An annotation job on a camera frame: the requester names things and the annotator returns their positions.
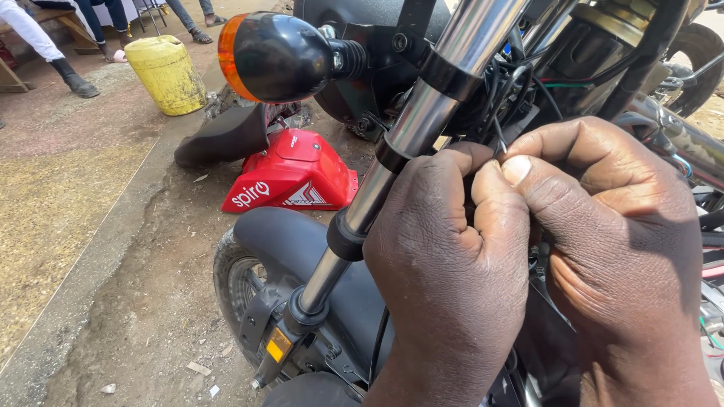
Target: orange turn signal lens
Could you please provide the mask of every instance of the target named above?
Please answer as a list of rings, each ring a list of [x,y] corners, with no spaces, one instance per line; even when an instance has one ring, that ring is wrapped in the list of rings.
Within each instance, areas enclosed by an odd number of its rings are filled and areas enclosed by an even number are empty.
[[[248,15],[248,13],[235,15],[229,18],[229,21],[227,21],[224,28],[222,28],[222,33],[219,35],[219,66],[221,66],[222,73],[229,83],[229,86],[231,86],[231,89],[238,93],[239,96],[250,101],[260,101],[244,86],[236,70],[236,63],[234,62],[234,39],[236,38],[236,32],[241,22]]]

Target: orange reflector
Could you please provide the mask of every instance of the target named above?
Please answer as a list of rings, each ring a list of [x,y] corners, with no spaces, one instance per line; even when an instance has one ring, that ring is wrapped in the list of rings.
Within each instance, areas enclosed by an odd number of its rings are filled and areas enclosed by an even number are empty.
[[[224,28],[222,28],[222,33],[219,35],[219,65],[231,89],[239,93],[239,96],[244,99],[260,101],[255,98],[241,82],[239,73],[236,70],[236,63],[234,62],[234,39],[236,37],[236,31],[248,15],[249,13],[235,15],[229,18],[229,21],[227,21]]]
[[[266,344],[266,351],[269,352],[269,355],[279,363],[291,347],[292,342],[287,339],[282,330],[274,327],[269,343]]]

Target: red body panel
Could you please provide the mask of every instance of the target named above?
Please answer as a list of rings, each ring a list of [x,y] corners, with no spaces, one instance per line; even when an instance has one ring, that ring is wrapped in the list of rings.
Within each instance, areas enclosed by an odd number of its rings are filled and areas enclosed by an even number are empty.
[[[269,135],[266,155],[249,156],[222,204],[222,211],[258,206],[337,210],[357,192],[357,172],[317,133],[286,129]]]

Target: fingernail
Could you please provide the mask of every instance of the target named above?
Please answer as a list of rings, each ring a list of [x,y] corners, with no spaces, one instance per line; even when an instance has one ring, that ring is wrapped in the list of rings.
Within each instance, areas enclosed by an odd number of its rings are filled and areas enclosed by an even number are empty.
[[[517,186],[531,170],[531,160],[526,156],[514,156],[502,165],[502,174],[512,186]]]

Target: black boot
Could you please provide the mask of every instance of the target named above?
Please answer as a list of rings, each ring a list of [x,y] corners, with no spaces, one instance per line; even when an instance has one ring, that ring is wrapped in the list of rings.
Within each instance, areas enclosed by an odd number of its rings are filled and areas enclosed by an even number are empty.
[[[92,98],[101,94],[92,83],[75,73],[65,58],[54,59],[50,61],[50,65],[53,65],[53,68],[63,77],[68,88],[81,98]]]

